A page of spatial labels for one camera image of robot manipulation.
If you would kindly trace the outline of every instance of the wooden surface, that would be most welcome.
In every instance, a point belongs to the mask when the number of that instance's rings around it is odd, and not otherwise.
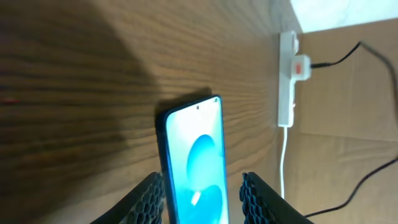
[[[88,223],[160,170],[154,109],[224,102],[231,223],[241,173],[276,185],[277,34],[287,1],[0,2],[0,220]]]
[[[360,40],[398,69],[398,19],[302,35],[312,62],[334,62]],[[398,127],[385,65],[359,47],[316,69],[296,88],[295,124],[285,160],[286,200],[308,214],[345,202],[356,184],[398,155]],[[314,223],[397,223],[398,164],[370,177],[349,205]]]

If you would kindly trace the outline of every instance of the white cable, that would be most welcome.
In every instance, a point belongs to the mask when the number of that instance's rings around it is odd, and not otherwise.
[[[284,180],[284,162],[287,144],[287,127],[284,127],[284,143],[282,145],[282,154],[280,155],[279,176],[280,176],[280,196],[285,199],[285,180]]]

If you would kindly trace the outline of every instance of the wood grain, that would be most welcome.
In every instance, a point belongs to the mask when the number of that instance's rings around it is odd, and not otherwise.
[[[0,106],[2,222],[94,220],[160,169],[157,102],[205,87],[223,97],[231,191],[242,171],[266,169],[277,34],[299,30],[288,1],[1,0],[0,10],[0,98],[19,101]]]

